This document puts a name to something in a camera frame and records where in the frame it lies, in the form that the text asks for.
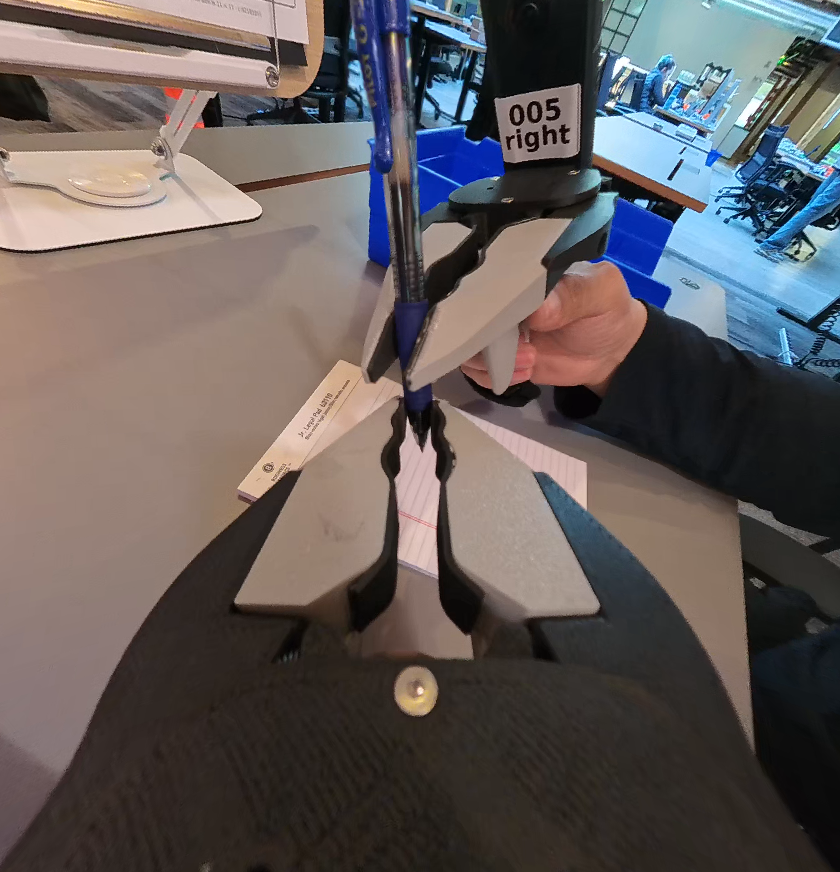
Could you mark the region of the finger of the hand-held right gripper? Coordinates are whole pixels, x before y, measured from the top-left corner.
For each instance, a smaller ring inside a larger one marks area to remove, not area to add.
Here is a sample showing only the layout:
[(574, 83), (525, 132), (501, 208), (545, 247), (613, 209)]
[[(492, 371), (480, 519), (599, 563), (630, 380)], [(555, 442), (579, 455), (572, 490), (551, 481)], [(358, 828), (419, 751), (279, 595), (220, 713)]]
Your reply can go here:
[[(433, 312), (477, 266), (477, 219), (441, 203), (422, 217), (422, 260), (429, 311)], [(388, 266), (363, 346), (360, 368), (368, 384), (397, 361), (394, 332), (395, 268)]]
[(491, 387), (510, 387), (520, 326), (545, 299), (543, 258), (565, 231), (564, 218), (501, 230), (482, 263), (426, 318), (407, 368), (408, 387), (426, 387), (481, 355)]

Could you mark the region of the person's right forearm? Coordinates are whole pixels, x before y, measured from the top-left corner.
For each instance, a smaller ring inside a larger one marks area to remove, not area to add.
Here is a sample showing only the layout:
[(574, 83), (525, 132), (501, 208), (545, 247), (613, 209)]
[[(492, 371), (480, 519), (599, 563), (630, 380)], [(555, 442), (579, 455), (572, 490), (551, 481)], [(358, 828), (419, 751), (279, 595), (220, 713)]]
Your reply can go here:
[(557, 411), (788, 526), (840, 538), (840, 383), (648, 312), (605, 395), (556, 387)]

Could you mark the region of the grey office chair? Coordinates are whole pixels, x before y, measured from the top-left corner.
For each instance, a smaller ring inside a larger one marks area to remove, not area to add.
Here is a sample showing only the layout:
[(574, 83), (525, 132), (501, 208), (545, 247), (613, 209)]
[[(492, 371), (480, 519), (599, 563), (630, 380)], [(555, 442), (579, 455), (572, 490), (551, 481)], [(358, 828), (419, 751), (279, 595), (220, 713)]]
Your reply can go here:
[(741, 562), (748, 576), (809, 595), (819, 609), (840, 617), (840, 567), (764, 522), (739, 515)]

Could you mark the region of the printed paper sheet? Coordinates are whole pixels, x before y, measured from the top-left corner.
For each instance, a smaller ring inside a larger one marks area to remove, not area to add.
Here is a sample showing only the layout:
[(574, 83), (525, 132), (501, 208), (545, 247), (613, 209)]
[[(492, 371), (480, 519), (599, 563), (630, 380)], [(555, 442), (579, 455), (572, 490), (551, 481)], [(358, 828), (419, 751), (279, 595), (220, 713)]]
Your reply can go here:
[(137, 10), (229, 27), (278, 40), (310, 43), (305, 1), (121, 1)]

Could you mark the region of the person's right hand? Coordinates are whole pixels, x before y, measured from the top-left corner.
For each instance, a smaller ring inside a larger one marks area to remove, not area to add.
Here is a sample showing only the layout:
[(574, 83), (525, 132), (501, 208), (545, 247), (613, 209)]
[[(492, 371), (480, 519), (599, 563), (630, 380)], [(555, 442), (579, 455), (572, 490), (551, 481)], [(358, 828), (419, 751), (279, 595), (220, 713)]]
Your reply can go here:
[(518, 327), (510, 385), (584, 387), (604, 397), (647, 314), (614, 264), (574, 264)]

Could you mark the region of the white document stand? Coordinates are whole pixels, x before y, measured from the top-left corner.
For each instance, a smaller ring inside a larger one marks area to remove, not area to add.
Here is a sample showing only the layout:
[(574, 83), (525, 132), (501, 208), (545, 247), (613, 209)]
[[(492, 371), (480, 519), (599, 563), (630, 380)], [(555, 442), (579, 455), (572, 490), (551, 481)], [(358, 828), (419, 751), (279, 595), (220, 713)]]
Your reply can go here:
[(161, 126), (134, 150), (0, 147), (0, 249), (48, 252), (258, 219), (261, 207), (182, 154), (193, 129)]

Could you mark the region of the white lined legal pad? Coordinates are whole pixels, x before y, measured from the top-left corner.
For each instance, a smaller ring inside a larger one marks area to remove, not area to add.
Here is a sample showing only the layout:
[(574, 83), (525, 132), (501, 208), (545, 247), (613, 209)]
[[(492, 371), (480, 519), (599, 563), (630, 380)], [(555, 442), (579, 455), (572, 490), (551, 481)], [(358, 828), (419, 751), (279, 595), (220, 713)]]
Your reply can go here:
[[(305, 401), (288, 426), (252, 467), (238, 488), (240, 500), (253, 502), (290, 472), (367, 418), (402, 387), (389, 378), (366, 383), (360, 367), (339, 360)], [(523, 461), (534, 473), (549, 475), (583, 508), (588, 508), (587, 463), (540, 442), (463, 411), (462, 415)], [(412, 436), (401, 448), (396, 478), (399, 505), (398, 558), (402, 565), (437, 577), (436, 520), (439, 483), (432, 449), (421, 450)]]

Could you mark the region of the small grey table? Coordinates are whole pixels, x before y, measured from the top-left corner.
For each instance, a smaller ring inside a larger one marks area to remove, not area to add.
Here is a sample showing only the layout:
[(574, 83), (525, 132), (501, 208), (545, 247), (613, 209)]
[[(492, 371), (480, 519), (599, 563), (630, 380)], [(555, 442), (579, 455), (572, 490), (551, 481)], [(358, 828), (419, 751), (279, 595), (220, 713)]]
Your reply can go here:
[(710, 337), (729, 338), (727, 299), (719, 284), (679, 271), (661, 282), (671, 290), (664, 307), (670, 317), (690, 322)]

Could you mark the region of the blue ballpoint pen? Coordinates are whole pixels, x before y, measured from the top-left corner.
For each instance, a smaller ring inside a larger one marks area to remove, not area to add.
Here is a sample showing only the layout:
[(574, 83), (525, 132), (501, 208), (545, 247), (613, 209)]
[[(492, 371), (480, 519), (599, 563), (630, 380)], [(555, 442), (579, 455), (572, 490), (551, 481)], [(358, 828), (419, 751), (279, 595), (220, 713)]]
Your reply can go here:
[(431, 426), (432, 389), (407, 385), (408, 364), (429, 310), (422, 260), (410, 7), (403, 1), (351, 1), (350, 9), (373, 119), (372, 165), (384, 179), (404, 408), (414, 438), (424, 448)]

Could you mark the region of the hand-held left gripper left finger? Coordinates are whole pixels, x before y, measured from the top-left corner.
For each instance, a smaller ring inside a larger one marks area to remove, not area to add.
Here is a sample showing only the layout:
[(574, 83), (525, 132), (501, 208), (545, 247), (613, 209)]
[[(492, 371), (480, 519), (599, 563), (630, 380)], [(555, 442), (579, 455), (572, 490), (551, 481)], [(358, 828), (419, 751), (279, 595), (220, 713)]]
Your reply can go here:
[(397, 580), (400, 399), (273, 487), (278, 515), (234, 600), (247, 613), (361, 632)]

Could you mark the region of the blue plastic bin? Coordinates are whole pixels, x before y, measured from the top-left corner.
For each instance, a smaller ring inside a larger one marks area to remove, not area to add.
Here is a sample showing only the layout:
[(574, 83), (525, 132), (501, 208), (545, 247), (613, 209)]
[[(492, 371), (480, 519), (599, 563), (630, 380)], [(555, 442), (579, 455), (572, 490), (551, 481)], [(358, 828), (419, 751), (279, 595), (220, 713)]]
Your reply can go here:
[[(419, 193), (422, 212), (447, 202), (458, 188), (503, 173), (502, 149), (492, 139), (473, 142), (465, 128), (450, 126), (417, 134)], [(390, 240), (382, 175), (369, 168), (368, 259), (388, 267)], [(633, 297), (665, 309), (672, 289), (654, 274), (673, 230), (667, 219), (620, 198), (604, 259), (621, 270)]]

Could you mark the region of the orange plastic object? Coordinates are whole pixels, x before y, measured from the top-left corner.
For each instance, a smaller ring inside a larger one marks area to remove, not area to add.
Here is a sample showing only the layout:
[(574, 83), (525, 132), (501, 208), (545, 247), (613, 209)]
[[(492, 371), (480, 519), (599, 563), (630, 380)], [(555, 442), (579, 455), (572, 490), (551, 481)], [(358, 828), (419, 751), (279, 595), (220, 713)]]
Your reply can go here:
[(178, 132), (189, 129), (189, 123), (194, 122), (195, 128), (204, 128), (204, 109), (211, 97), (216, 93), (196, 90), (184, 90), (179, 87), (165, 86), (166, 98), (165, 125)]

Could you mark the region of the person's leg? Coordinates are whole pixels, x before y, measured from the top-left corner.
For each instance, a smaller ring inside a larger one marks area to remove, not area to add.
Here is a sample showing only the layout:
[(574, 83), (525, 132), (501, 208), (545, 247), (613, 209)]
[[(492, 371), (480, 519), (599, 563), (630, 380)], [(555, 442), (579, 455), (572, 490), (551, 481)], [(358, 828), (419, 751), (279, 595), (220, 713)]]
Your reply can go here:
[(744, 583), (756, 753), (840, 870), (840, 617), (803, 591)]

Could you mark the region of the grey desk with brown edge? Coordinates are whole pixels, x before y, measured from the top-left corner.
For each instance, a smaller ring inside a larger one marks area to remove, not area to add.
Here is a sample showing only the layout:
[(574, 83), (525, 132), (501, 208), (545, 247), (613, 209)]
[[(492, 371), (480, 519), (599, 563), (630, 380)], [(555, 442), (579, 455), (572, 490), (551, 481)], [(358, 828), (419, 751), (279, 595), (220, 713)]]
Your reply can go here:
[(249, 193), (366, 173), (370, 122), (198, 129), (183, 154)]

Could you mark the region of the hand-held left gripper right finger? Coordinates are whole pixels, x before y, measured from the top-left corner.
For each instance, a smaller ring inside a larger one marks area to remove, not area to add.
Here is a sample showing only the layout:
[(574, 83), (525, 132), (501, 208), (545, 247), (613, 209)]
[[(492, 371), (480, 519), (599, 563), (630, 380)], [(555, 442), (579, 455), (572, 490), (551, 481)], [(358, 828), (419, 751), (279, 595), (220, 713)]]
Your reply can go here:
[(595, 616), (600, 601), (536, 474), (458, 409), (434, 404), (439, 597), (464, 634), (484, 620)]

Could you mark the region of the wooden clipboard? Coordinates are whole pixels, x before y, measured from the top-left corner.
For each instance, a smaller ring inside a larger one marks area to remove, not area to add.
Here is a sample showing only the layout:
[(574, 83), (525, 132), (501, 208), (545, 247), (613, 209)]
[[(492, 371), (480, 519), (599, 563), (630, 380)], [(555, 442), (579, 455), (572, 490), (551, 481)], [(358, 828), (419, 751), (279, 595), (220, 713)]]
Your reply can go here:
[(0, 72), (285, 99), (318, 73), (322, 2), (305, 2), (308, 45), (120, 2), (0, 1)]

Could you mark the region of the wood-edged background table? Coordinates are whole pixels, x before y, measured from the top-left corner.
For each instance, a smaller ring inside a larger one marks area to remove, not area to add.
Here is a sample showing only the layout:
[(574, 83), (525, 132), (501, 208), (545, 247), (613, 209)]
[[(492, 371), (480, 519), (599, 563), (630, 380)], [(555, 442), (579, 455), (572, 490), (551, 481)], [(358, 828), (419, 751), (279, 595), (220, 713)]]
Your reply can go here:
[(600, 172), (649, 193), (656, 201), (702, 213), (709, 205), (706, 153), (625, 117), (597, 118), (592, 164)]

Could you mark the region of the black office chair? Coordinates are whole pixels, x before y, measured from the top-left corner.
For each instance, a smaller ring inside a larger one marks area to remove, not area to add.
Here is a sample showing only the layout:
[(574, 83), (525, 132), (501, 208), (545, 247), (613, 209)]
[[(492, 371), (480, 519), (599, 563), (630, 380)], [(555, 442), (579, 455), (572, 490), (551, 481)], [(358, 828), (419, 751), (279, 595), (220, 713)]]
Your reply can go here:
[(750, 222), (757, 240), (774, 233), (773, 226), (788, 221), (808, 200), (805, 183), (810, 179), (786, 180), (786, 173), (795, 168), (777, 156), (788, 131), (788, 125), (767, 127), (751, 158), (737, 169), (735, 185), (721, 188), (715, 198), (715, 203), (731, 201), (719, 207), (716, 215), (728, 210), (731, 215), (725, 218), (725, 224), (734, 220)]

